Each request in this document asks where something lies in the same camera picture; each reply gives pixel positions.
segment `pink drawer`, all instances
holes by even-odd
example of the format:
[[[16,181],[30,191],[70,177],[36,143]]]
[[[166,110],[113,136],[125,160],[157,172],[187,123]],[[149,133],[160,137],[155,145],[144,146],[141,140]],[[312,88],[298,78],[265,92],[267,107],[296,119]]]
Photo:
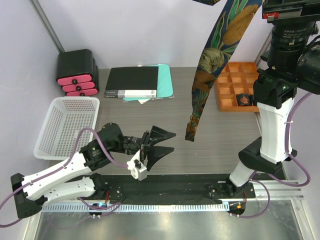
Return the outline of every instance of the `pink drawer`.
[[[65,85],[77,85],[80,83],[89,82],[92,80],[92,77],[90,74],[83,74],[78,76],[69,76],[64,78],[58,79],[58,84],[65,86]]]
[[[71,91],[67,92],[68,97],[78,97],[78,96],[91,96],[96,95],[98,93],[98,90],[95,88],[81,90],[81,91]]]
[[[62,87],[62,90],[65,92],[74,92],[74,91],[81,91],[85,89],[93,89],[95,87],[95,83],[92,81],[79,83],[76,85],[65,85]]]

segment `metallic floor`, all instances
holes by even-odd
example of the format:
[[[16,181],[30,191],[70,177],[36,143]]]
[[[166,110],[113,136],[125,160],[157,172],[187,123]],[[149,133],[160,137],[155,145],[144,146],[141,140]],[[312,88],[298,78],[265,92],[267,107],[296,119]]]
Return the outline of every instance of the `metallic floor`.
[[[127,136],[141,137],[152,125],[174,132],[176,137],[159,143],[175,151],[160,160],[150,174],[231,173],[238,163],[238,152],[260,136],[252,112],[220,112],[216,90],[212,89],[202,114],[195,142],[185,140],[186,126],[192,112],[191,87],[196,68],[173,67],[171,77],[174,98],[157,99],[141,105],[124,102],[121,98],[104,98],[109,69],[99,70],[100,108],[95,129],[106,123],[117,123]],[[113,153],[119,162],[130,157]],[[100,174],[128,174],[128,170],[109,164],[97,171]]]
[[[266,201],[247,203],[246,215],[261,212]],[[88,213],[42,213],[35,240],[302,240],[291,201],[272,201],[254,219],[227,212],[118,213],[87,219]]]

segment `turquoise clipboard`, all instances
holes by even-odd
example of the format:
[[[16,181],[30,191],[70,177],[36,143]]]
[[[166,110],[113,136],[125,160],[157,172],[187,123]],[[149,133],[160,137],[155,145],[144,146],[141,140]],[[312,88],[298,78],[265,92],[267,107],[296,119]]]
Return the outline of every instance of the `turquoise clipboard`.
[[[158,69],[158,85],[156,89],[156,98],[168,98],[174,94],[174,88],[172,86],[172,79],[170,73],[170,67],[167,64],[152,65],[159,67]],[[127,102],[149,99],[149,97],[125,97]]]

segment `perforated basket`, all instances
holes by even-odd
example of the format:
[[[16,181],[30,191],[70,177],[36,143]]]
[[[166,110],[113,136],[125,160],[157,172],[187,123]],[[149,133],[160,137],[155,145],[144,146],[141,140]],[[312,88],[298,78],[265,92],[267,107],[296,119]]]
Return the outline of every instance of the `perforated basket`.
[[[65,160],[74,148],[79,131],[85,127],[95,128],[99,99],[89,96],[64,96],[55,98],[46,113],[33,155],[37,159]],[[77,151],[93,138],[85,131]]]

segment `wooden tray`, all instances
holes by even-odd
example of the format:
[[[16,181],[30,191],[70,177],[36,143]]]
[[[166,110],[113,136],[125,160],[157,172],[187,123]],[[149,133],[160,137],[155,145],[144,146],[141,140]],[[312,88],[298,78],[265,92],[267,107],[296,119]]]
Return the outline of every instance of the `wooden tray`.
[[[242,93],[254,94],[258,76],[254,62],[228,62],[215,83],[220,111],[258,113],[257,106],[238,106],[236,98]]]

